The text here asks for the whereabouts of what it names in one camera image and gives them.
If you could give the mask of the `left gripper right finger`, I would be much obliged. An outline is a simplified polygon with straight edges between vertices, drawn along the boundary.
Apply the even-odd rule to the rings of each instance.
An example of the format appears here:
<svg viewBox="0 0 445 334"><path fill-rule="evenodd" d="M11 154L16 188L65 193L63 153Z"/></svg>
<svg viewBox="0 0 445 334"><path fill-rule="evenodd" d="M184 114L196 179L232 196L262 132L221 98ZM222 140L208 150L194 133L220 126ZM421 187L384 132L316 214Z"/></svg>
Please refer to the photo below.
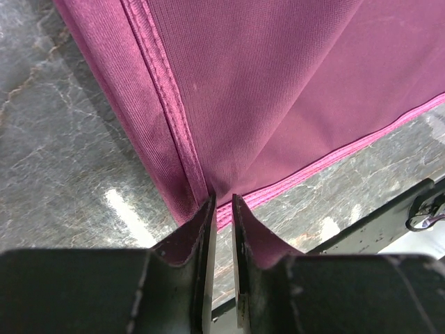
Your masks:
<svg viewBox="0 0 445 334"><path fill-rule="evenodd" d="M419 254L306 255L232 198L244 333L443 333L444 265Z"/></svg>

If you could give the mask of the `purple cloth napkin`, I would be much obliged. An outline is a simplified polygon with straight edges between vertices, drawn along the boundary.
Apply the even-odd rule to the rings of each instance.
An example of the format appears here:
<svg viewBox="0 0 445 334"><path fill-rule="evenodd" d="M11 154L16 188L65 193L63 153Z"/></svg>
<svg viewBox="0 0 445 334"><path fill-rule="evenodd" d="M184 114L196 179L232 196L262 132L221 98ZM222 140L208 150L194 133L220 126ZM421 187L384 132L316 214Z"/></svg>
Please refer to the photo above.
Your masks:
<svg viewBox="0 0 445 334"><path fill-rule="evenodd" d="M443 1L57 1L169 211L268 202L444 101Z"/></svg>

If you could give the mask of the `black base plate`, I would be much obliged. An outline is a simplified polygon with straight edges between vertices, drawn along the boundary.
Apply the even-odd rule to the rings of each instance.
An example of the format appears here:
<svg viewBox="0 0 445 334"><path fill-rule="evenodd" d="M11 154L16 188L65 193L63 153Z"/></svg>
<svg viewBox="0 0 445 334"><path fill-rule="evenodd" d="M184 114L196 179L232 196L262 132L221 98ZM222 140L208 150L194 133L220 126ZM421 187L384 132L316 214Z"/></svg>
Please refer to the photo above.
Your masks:
<svg viewBox="0 0 445 334"><path fill-rule="evenodd" d="M433 226L443 220L444 183L426 179L304 254L386 254L384 253L385 247L404 234L420 231L422 221ZM212 322L217 325L227 324L239 328L236 296L212 312Z"/></svg>

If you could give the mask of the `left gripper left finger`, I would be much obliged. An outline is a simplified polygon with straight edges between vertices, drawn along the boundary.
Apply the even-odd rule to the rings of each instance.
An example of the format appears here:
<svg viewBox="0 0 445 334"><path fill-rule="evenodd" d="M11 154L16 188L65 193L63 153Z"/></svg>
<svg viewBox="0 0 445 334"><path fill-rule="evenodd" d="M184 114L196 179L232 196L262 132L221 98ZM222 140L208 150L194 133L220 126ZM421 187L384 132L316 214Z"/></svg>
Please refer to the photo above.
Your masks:
<svg viewBox="0 0 445 334"><path fill-rule="evenodd" d="M150 248L1 254L2 333L208 333L216 199Z"/></svg>

